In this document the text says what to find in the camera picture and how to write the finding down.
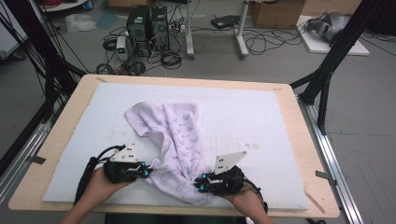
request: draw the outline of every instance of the cardboard box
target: cardboard box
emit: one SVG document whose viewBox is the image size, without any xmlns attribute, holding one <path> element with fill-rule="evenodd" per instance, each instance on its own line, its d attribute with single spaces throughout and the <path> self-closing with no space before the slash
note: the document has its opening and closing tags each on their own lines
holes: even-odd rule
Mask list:
<svg viewBox="0 0 396 224">
<path fill-rule="evenodd" d="M 352 15 L 360 3 L 361 0 L 306 0 L 302 15 L 320 16 L 326 11 Z"/>
<path fill-rule="evenodd" d="M 255 3 L 251 18 L 255 27 L 294 29 L 303 10 L 305 0 L 281 0 L 274 4 Z"/>
<path fill-rule="evenodd" d="M 108 5 L 115 9 L 129 10 L 133 5 L 152 6 L 152 0 L 108 0 Z"/>
</svg>

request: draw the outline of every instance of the lavender towel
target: lavender towel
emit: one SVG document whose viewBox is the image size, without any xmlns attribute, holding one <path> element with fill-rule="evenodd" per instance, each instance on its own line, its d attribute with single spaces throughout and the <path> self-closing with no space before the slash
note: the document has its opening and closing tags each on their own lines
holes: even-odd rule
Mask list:
<svg viewBox="0 0 396 224">
<path fill-rule="evenodd" d="M 195 178 L 210 172 L 200 156 L 197 105 L 142 102 L 127 110 L 125 118 L 140 136 L 148 137 L 161 149 L 161 157 L 150 165 L 154 169 L 147 179 L 150 185 L 193 205 L 213 199 L 193 185 Z"/>
</svg>

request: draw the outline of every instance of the white desk leg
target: white desk leg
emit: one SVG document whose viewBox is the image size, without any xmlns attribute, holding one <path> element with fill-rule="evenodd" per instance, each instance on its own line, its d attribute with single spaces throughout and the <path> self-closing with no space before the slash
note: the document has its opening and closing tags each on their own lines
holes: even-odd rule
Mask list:
<svg viewBox="0 0 396 224">
<path fill-rule="evenodd" d="M 187 57 L 189 59 L 194 59 L 194 45 L 192 44 L 192 31 L 191 31 L 191 0 L 187 0 L 187 32 L 186 32 L 186 48 Z"/>
<path fill-rule="evenodd" d="M 239 21 L 239 28 L 235 30 L 236 40 L 238 41 L 239 48 L 241 49 L 241 58 L 248 56 L 248 49 L 245 45 L 244 38 L 242 37 L 242 32 L 244 31 L 245 18 L 248 14 L 248 1 L 244 1 L 242 6 L 241 20 Z"/>
</svg>

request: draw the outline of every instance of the concrete floor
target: concrete floor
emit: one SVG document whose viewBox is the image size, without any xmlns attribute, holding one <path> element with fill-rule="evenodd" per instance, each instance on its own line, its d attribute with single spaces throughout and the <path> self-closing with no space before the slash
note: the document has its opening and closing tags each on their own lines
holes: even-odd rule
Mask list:
<svg viewBox="0 0 396 224">
<path fill-rule="evenodd" d="M 61 21 L 65 14 L 87 13 L 97 21 L 100 9 L 83 12 L 80 9 L 66 10 L 52 15 Z M 210 27 L 213 17 L 192 19 L 193 24 Z M 109 31 L 125 24 L 118 20 L 107 30 L 65 33 L 67 40 L 78 57 L 90 71 L 103 63 L 105 51 L 103 37 Z M 326 55 L 308 53 L 304 44 L 283 45 L 263 55 L 249 55 L 240 60 L 239 49 L 232 33 L 194 32 L 195 58 L 186 57 L 183 47 L 180 56 L 182 65 L 177 70 L 166 70 L 167 77 L 239 80 L 254 82 L 291 83 L 309 75 L 321 64 Z M 396 53 L 395 42 L 370 39 L 381 48 Z M 396 61 L 395 56 L 361 39 L 370 51 L 370 56 L 347 56 L 336 70 L 329 95 L 326 130 L 331 139 L 334 153 L 343 170 L 346 182 L 360 210 L 364 223 L 391 224 L 396 220 Z M 262 49 L 263 42 L 257 41 L 255 48 Z M 80 66 L 71 50 L 63 44 L 68 61 Z M 113 60 L 111 65 L 120 64 Z M 163 77 L 157 68 L 146 76 Z M 21 130 L 44 102 L 40 85 L 28 60 L 0 63 L 0 118 L 3 131 L 0 156 L 11 146 Z M 2 223 L 54 223 L 63 216 L 62 212 L 11 211 L 7 201 L 12 191 L 0 205 Z M 274 218 L 275 223 L 307 223 L 301 218 Z M 343 215 L 326 219 L 327 223 L 347 223 Z M 103 214 L 91 214 L 84 223 L 104 223 Z"/>
</svg>

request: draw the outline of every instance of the white mat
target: white mat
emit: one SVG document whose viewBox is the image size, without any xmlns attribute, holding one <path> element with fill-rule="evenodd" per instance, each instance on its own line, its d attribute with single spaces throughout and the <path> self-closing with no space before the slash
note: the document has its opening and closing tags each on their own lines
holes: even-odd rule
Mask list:
<svg viewBox="0 0 396 224">
<path fill-rule="evenodd" d="M 300 19 L 297 21 L 297 25 L 305 23 L 309 19 L 312 19 L 310 16 L 300 16 Z M 299 26 L 296 28 L 298 32 L 301 31 L 304 44 L 310 53 L 328 53 L 330 51 L 329 43 L 324 41 L 324 39 L 317 35 L 314 31 L 309 32 L 306 31 L 305 28 Z M 355 46 L 349 51 L 347 55 L 356 55 L 356 56 L 368 56 L 370 52 L 361 44 L 361 42 L 356 41 Z"/>
<path fill-rule="evenodd" d="M 283 119 L 270 91 L 165 87 L 102 83 L 96 89 L 56 167 L 43 198 L 45 202 L 73 202 L 78 181 L 89 158 L 107 147 L 134 143 L 139 160 L 150 163 L 160 150 L 141 138 L 127 123 L 124 112 L 142 101 L 158 105 L 196 103 L 201 109 L 205 136 L 203 158 L 214 167 L 216 155 L 247 151 L 238 163 L 273 209 L 307 209 L 303 185 Z M 109 203 L 188 206 L 138 180 L 117 192 Z M 228 207 L 216 198 L 208 206 Z"/>
</svg>

